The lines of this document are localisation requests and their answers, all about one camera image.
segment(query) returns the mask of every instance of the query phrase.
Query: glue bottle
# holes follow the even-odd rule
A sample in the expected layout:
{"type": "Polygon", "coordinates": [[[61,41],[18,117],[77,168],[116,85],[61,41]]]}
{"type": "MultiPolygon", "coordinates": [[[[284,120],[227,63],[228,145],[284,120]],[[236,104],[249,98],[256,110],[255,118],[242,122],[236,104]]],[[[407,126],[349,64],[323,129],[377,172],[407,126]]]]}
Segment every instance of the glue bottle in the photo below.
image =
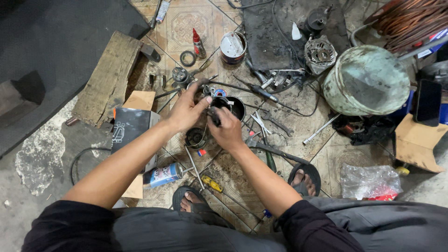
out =
{"type": "Polygon", "coordinates": [[[193,44],[194,44],[194,52],[199,58],[203,59],[207,57],[207,53],[205,52],[205,48],[204,45],[202,44],[201,38],[199,37],[194,28],[193,28],[193,44]]]}

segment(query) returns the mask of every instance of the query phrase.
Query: alternator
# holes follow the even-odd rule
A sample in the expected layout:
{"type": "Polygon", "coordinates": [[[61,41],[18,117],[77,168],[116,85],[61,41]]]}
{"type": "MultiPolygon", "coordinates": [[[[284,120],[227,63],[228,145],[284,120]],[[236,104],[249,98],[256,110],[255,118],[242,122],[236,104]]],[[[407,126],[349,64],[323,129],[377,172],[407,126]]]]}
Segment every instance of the alternator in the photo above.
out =
{"type": "Polygon", "coordinates": [[[309,40],[305,44],[306,64],[315,76],[333,66],[336,63],[337,53],[327,36],[309,40]]]}

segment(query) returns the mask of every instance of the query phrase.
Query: hand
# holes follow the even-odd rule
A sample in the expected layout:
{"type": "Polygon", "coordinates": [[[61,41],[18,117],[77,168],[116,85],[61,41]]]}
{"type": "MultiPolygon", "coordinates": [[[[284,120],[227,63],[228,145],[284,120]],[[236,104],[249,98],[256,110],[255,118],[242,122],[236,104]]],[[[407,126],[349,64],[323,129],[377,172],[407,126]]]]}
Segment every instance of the hand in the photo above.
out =
{"type": "Polygon", "coordinates": [[[221,120],[221,125],[216,127],[211,117],[208,117],[208,127],[217,143],[224,150],[236,150],[246,144],[241,136],[241,122],[226,107],[216,108],[216,114],[221,120]]]}
{"type": "Polygon", "coordinates": [[[204,97],[196,106],[193,97],[198,87],[208,79],[196,81],[190,85],[187,91],[177,100],[166,118],[174,127],[175,133],[188,130],[196,123],[202,111],[211,103],[211,96],[204,97]]]}

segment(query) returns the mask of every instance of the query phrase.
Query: copper wire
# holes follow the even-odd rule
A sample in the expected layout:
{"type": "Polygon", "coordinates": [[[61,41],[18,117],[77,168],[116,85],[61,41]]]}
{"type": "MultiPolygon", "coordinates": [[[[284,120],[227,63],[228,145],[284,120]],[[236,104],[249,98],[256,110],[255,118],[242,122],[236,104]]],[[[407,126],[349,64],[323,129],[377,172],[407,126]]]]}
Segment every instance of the copper wire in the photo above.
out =
{"type": "Polygon", "coordinates": [[[448,0],[391,0],[364,23],[386,38],[385,49],[403,52],[448,27],[448,0]]]}

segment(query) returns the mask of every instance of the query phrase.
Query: black sheet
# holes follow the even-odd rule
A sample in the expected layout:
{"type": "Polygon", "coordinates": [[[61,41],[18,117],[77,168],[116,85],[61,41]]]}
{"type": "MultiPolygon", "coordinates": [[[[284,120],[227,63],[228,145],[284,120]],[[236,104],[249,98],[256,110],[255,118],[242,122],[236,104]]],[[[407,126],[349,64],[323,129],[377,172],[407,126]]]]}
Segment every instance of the black sheet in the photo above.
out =
{"type": "MultiPolygon", "coordinates": [[[[241,2],[245,6],[263,1],[241,0],[241,2]]],[[[311,10],[331,4],[334,7],[321,35],[328,37],[328,40],[340,55],[350,48],[350,44],[344,14],[338,0],[277,0],[275,2],[275,13],[279,27],[294,46],[299,57],[303,57],[303,49],[308,38],[302,37],[299,40],[292,40],[293,22],[299,25],[299,22],[304,21],[311,10]]],[[[272,5],[273,3],[269,3],[243,9],[248,51],[254,69],[271,70],[299,67],[297,62],[295,66],[290,65],[291,51],[273,22],[272,5]]]]}
{"type": "Polygon", "coordinates": [[[83,88],[115,30],[148,32],[126,0],[2,1],[0,9],[0,83],[36,71],[46,89],[37,109],[0,129],[0,158],[83,88]]]}

